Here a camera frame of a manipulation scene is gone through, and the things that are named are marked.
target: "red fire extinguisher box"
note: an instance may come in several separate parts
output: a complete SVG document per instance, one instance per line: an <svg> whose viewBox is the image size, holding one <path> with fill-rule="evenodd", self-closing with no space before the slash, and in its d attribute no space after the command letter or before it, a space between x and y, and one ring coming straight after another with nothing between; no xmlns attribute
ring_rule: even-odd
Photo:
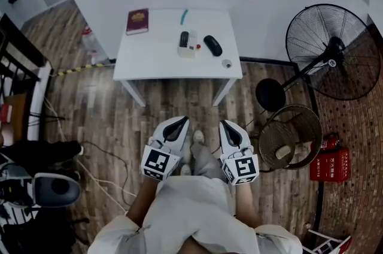
<svg viewBox="0 0 383 254"><path fill-rule="evenodd" d="M349 151L318 154L310 163L310 179L319 182L344 182L349 175Z"/></svg>

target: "black remote control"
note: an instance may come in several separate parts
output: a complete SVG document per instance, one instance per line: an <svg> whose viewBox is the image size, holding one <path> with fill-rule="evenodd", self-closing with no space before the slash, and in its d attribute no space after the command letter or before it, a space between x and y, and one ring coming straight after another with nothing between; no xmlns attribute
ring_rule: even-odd
<svg viewBox="0 0 383 254"><path fill-rule="evenodd" d="M180 37L180 47L187 47L187 42L189 40L189 33L187 31L182 31Z"/></svg>
<svg viewBox="0 0 383 254"><path fill-rule="evenodd" d="M206 46L210 49L213 56L221 56L222 55L222 47L218 43L214 37L208 35L205 38L203 38L203 41L205 42Z"/></svg>

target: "person's arm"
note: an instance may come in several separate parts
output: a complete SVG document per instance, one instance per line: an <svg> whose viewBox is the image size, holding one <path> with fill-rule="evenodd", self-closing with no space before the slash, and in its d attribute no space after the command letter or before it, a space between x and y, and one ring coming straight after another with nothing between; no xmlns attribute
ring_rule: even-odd
<svg viewBox="0 0 383 254"><path fill-rule="evenodd" d="M236 218L251 228L260 225L253 204L253 193L250 183L237 185L236 189Z"/></svg>
<svg viewBox="0 0 383 254"><path fill-rule="evenodd" d="M156 197L158 183L158 180L145 176L137 197L126 214L139 227L142 226L150 205Z"/></svg>

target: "white fabric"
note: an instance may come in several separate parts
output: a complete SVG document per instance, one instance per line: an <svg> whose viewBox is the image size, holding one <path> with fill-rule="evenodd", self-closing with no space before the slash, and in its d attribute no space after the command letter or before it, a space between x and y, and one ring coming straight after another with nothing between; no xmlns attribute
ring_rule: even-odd
<svg viewBox="0 0 383 254"><path fill-rule="evenodd" d="M256 232L282 240L283 249L269 253L302 253L298 238L284 228L264 225L254 231L236 220L231 200L227 184L220 179L170 177L159 184L140 230L127 217L117 216L96 236L88 254L172 254L190 236L212 253L258 254Z"/></svg>

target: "black standing fan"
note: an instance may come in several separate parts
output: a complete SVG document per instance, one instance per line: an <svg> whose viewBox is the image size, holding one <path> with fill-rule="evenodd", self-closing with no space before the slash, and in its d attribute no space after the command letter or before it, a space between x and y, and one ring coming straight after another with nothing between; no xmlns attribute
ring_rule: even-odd
<svg viewBox="0 0 383 254"><path fill-rule="evenodd" d="M298 13L287 29L286 50L299 73L284 84L260 81L256 97L268 111L284 106L285 88L300 77L341 101L367 95L378 81L381 61L374 39L366 24L343 7L319 4Z"/></svg>

